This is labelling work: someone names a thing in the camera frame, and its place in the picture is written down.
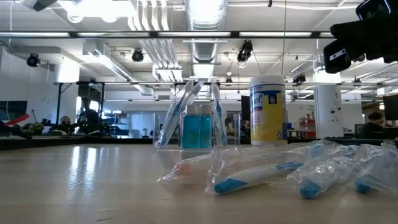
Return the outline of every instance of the red object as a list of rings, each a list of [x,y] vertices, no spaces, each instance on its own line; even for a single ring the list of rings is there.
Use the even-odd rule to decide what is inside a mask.
[[[28,119],[29,117],[30,117],[29,114],[24,114],[24,115],[20,116],[20,117],[17,118],[17,119],[13,119],[13,120],[11,120],[11,121],[8,121],[8,122],[6,123],[6,125],[9,126],[9,125],[14,125],[14,124],[20,123],[21,121],[25,121],[25,120]]]

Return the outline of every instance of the blue liquid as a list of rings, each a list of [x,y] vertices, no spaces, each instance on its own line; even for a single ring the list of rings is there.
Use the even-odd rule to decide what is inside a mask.
[[[200,148],[211,149],[211,115],[200,116]]]
[[[182,148],[200,148],[200,117],[198,115],[188,114],[183,118]]]

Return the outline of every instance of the wipes canister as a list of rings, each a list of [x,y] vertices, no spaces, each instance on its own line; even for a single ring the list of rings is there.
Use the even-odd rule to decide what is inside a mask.
[[[251,144],[287,144],[285,82],[281,75],[261,75],[250,82]]]

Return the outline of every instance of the plastic wrapper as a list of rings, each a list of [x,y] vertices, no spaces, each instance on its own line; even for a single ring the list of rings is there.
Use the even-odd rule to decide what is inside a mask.
[[[200,89],[203,86],[203,82],[198,82],[193,86],[193,81],[189,80],[187,84],[174,96],[173,101],[167,111],[163,128],[160,131],[160,138],[156,141],[157,147],[163,147],[169,143],[171,136],[174,133],[180,121],[180,114],[185,109],[187,104],[191,104]]]
[[[227,146],[226,128],[223,119],[223,107],[221,106],[220,88],[215,82],[211,83],[211,90],[214,96],[214,132],[218,146]]]
[[[315,198],[336,184],[342,184],[353,170],[354,160],[339,156],[327,160],[310,161],[287,176],[287,182],[303,198]]]
[[[309,160],[327,159],[329,153],[340,152],[340,145],[330,141],[231,148],[212,154],[207,194],[225,194],[264,182],[274,182],[295,171]]]
[[[387,142],[382,147],[363,144],[355,159],[353,174],[358,192],[398,194],[398,153],[394,145]]]
[[[163,184],[200,184],[206,183],[210,168],[211,154],[196,156],[178,162],[171,172],[157,180]]]

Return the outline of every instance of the wooden table surface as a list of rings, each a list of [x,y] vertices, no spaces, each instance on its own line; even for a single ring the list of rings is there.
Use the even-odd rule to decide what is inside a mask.
[[[303,200],[262,185],[205,195],[157,183],[179,152],[84,145],[0,152],[0,223],[394,223],[398,198],[350,188]]]

